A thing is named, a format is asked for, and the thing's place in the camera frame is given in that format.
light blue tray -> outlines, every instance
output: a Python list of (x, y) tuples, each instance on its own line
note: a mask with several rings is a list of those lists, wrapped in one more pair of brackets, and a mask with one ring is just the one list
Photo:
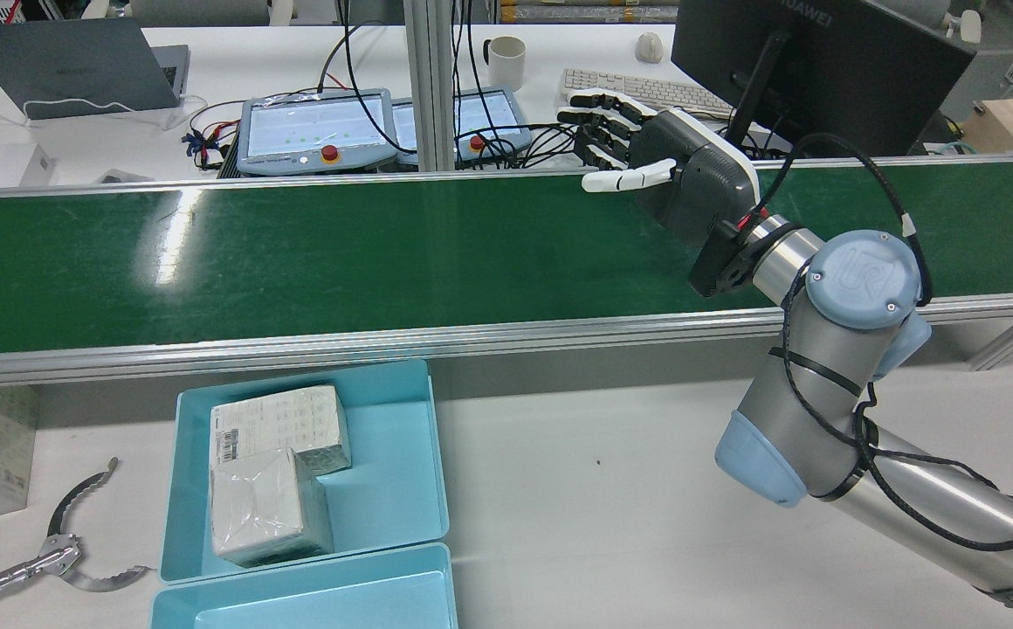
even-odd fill
[[(335, 552), (240, 568), (212, 553), (208, 436), (212, 406), (318, 384), (335, 385), (347, 419), (352, 468), (318, 477)], [(354, 367), (184, 391), (159, 576), (183, 582), (440, 540), (448, 533), (434, 387), (423, 361)]]
[(443, 544), (304, 562), (166, 587), (150, 629), (455, 629)]

white mug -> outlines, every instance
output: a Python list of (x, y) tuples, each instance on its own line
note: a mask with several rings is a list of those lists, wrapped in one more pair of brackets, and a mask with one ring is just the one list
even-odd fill
[(506, 85), (518, 92), (523, 88), (526, 44), (518, 36), (495, 36), (483, 41), (483, 62), (490, 69), (492, 85)]

black monitor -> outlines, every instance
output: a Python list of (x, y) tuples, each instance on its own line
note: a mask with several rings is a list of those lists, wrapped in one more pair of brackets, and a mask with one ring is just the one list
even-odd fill
[(735, 146), (754, 120), (905, 156), (972, 56), (867, 0), (682, 0), (672, 59), (737, 107)]

metal tongs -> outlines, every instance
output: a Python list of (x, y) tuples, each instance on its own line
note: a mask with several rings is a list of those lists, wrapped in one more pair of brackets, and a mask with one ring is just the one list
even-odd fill
[(64, 517), (67, 516), (68, 506), (71, 506), (80, 494), (98, 488), (106, 482), (110, 478), (110, 474), (114, 473), (114, 468), (118, 465), (119, 459), (111, 458), (110, 462), (107, 462), (106, 471), (90, 475), (71, 491), (68, 491), (60, 504), (56, 505), (53, 517), (48, 521), (48, 537), (45, 537), (45, 542), (41, 545), (36, 557), (26, 562), (19, 562), (13, 568), (7, 568), (0, 572), (0, 589), (14, 584), (14, 582), (27, 580), (36, 574), (55, 574), (63, 580), (71, 582), (72, 585), (87, 591), (87, 593), (111, 593), (111, 591), (130, 585), (136, 578), (151, 569), (144, 565), (136, 565), (114, 576), (94, 578), (73, 568), (73, 564), (83, 556), (83, 552), (80, 552), (76, 536), (64, 533)]

white table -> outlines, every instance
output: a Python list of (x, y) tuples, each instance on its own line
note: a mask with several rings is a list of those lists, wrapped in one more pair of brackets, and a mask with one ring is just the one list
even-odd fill
[[(606, 69), (657, 79), (685, 79), (674, 64), (643, 64), (634, 57), (634, 43), (642, 32), (656, 31), (669, 44), (674, 27), (668, 24), (610, 25), (476, 25), (473, 47), (484, 85), (483, 38), (520, 36), (527, 44), (526, 79), (517, 96), (530, 123), (552, 123), (557, 107), (560, 76), (566, 67)], [(340, 27), (291, 28), (147, 28), (151, 47), (186, 44), (191, 49), (187, 92), (210, 103), (258, 97), (315, 85), (324, 57), (342, 36)], [(461, 87), (475, 87), (464, 41)], [(366, 25), (352, 36), (356, 79), (360, 88), (386, 87), (391, 96), (410, 94), (409, 61), (403, 27)], [(331, 73), (347, 82), (342, 54)], [(186, 110), (199, 107), (187, 100)], [(230, 104), (200, 116), (201, 124), (238, 116), (239, 104)], [(161, 131), (173, 111), (107, 114), (36, 121), (30, 128), (0, 121), (0, 143), (38, 143), (56, 166), (52, 184), (83, 184), (96, 180), (107, 168), (150, 176), (160, 181), (210, 179), (184, 155), (181, 136), (186, 125)], [(23, 115), (0, 88), (0, 115), (23, 121)]]
[[(1013, 362), (968, 373), (946, 330), (880, 383), (873, 417), (1013, 492)], [(435, 361), (462, 628), (1013, 629), (1012, 610), (830, 505), (779, 508), (715, 468), (769, 343)], [(28, 508), (0, 517), (0, 568), (35, 553), (56, 501), (112, 455), (110, 483), (72, 513), (82, 569), (160, 565), (175, 394), (268, 375), (42, 387)], [(0, 597), (0, 628), (143, 629), (158, 587), (38, 577)]]

